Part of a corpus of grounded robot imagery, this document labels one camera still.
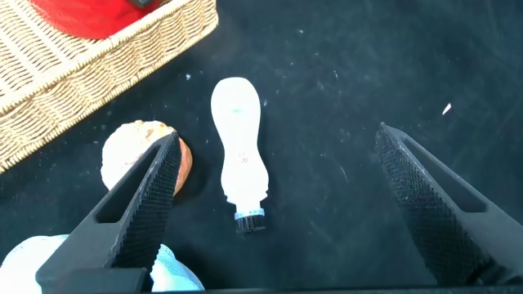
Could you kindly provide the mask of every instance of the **woven basket rim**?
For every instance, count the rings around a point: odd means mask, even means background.
[[[14,93],[2,97],[0,99],[0,116],[8,114],[17,105],[31,99],[36,93],[56,85],[61,79],[79,71],[84,66],[91,63],[91,61],[111,52],[111,50],[118,47],[120,44],[127,42],[137,34],[146,31],[158,21],[168,17],[190,1],[191,0],[171,0],[167,2],[116,34],[94,44],[86,52],[76,56],[74,62],[57,65],[56,67],[49,69],[47,72],[44,72],[44,79],[32,82],[29,85],[23,86]]]

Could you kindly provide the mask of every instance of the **dark surface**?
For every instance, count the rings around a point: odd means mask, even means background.
[[[106,193],[109,134],[157,119],[194,155],[164,242],[207,288],[431,285],[374,134],[381,121],[407,132],[523,222],[520,5],[220,1],[208,38],[0,176],[0,257],[69,233]],[[210,111],[231,76],[260,96],[270,175],[268,228],[246,237],[223,197]]]

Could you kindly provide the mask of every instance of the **white plastic bottle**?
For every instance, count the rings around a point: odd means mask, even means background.
[[[227,202],[236,205],[238,232],[263,229],[269,176],[257,147],[260,99],[245,78],[221,80],[212,93],[211,111],[225,158],[221,187]]]

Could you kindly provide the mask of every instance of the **white cloth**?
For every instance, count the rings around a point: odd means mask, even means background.
[[[36,236],[18,244],[0,267],[0,293],[42,293],[34,275],[68,236]],[[193,272],[163,244],[150,276],[154,281],[153,292],[204,290]]]

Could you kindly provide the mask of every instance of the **red object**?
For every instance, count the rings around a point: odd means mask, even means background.
[[[80,38],[107,38],[152,12],[159,1],[139,8],[127,0],[31,0],[50,25]]]

